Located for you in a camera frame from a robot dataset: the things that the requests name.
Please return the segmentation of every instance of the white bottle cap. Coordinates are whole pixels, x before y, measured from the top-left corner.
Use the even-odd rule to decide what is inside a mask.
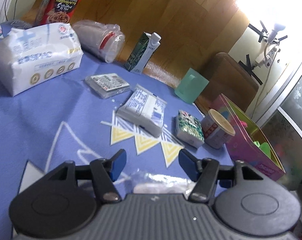
[[[152,33],[151,39],[154,40],[155,42],[159,42],[161,40],[161,36],[157,33]]]

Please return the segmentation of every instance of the red cereal box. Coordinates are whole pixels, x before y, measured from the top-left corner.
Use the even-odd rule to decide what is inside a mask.
[[[68,23],[80,0],[43,0],[34,26],[62,22]]]

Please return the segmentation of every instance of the white tissue pack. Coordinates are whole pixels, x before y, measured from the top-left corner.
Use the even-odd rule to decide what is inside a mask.
[[[129,100],[118,109],[117,115],[158,138],[163,131],[166,105],[166,101],[140,85],[136,85],[135,91]]]
[[[12,96],[80,66],[83,51],[70,24],[11,29],[0,41],[0,81]]]

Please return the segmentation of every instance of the small square package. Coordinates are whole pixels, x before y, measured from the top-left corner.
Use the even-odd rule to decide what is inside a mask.
[[[179,110],[176,117],[176,133],[179,139],[195,148],[199,148],[204,143],[200,120],[186,111]]]
[[[80,66],[83,52],[70,24],[11,29],[0,41],[0,81],[12,96]]]
[[[118,109],[117,115],[158,138],[163,131],[166,105],[166,101],[137,84],[129,100]]]
[[[88,76],[85,82],[102,98],[109,98],[130,90],[130,84],[116,73]]]

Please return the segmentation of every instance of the gray ribbed panel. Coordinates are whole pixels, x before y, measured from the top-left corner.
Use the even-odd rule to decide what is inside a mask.
[[[59,240],[245,240],[220,224],[208,206],[182,195],[128,195],[119,204],[105,205],[81,231]],[[285,236],[263,238],[294,240]],[[15,240],[35,240],[18,236]]]

